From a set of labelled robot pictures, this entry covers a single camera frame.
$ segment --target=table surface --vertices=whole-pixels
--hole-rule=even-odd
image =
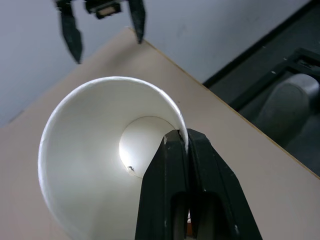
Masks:
[[[42,198],[39,142],[51,112],[70,91],[107,76],[142,79],[171,96],[187,127],[205,133],[236,174],[264,240],[319,239],[317,176],[152,45],[138,45],[128,28],[0,128],[2,239],[68,239]]]

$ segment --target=paper cup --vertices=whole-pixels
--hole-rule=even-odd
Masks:
[[[130,77],[89,81],[52,112],[41,137],[44,200],[75,240],[133,240],[142,177],[163,136],[188,134],[174,101]]]

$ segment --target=black metal frame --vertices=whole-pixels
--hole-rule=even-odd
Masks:
[[[278,27],[276,27],[274,30],[272,30],[270,33],[268,33],[266,36],[264,36],[262,39],[260,39],[254,45],[252,45],[250,48],[248,48],[245,52],[243,52],[241,55],[239,55],[233,61],[228,63],[225,67],[223,67],[221,70],[219,70],[216,74],[211,76],[207,81],[204,82],[203,85],[206,88],[210,88],[211,86],[213,86],[214,84],[219,82],[226,75],[228,75],[231,71],[233,71],[235,68],[237,68],[239,65],[241,65],[245,60],[250,58],[258,50],[260,50],[264,45],[266,45],[271,40],[273,40],[275,37],[277,37],[284,29],[288,28],[294,22],[298,21],[302,16],[304,16],[311,8],[313,8],[317,4],[319,4],[318,0],[312,0],[309,3],[307,3],[301,9],[299,9],[295,14],[293,14],[291,17],[289,17],[286,21],[281,23]]]
[[[320,71],[312,70],[312,66],[320,67],[320,55],[304,48],[299,48],[287,60],[284,60],[266,75],[255,82],[245,92],[234,99],[229,105],[237,112],[245,105],[256,98],[268,86],[278,80],[284,73],[290,72],[292,74],[306,74],[320,83]]]

